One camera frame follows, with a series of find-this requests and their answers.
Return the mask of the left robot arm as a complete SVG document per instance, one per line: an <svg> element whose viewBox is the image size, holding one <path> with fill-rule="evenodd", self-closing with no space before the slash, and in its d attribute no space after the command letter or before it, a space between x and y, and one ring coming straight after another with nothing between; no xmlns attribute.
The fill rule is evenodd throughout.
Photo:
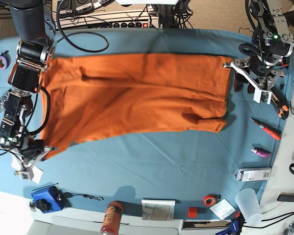
<svg viewBox="0 0 294 235"><path fill-rule="evenodd" d="M239 51L247 59L236 59L224 63L224 68L233 69L254 87L260 95L271 93L273 82L269 82L270 71L294 48L294 37L289 31L278 0L246 0L245 11L253 28L252 44L244 43Z"/></svg>

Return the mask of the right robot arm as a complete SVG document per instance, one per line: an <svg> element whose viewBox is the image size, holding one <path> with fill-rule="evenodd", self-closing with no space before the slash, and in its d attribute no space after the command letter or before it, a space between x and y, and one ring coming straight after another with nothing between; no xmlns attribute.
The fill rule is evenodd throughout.
<svg viewBox="0 0 294 235"><path fill-rule="evenodd" d="M0 102L0 150L11 153L18 175L30 179L36 164L86 141L109 138L111 112L107 58L54 58L58 14L41 0L9 0L20 36L11 90Z"/></svg>

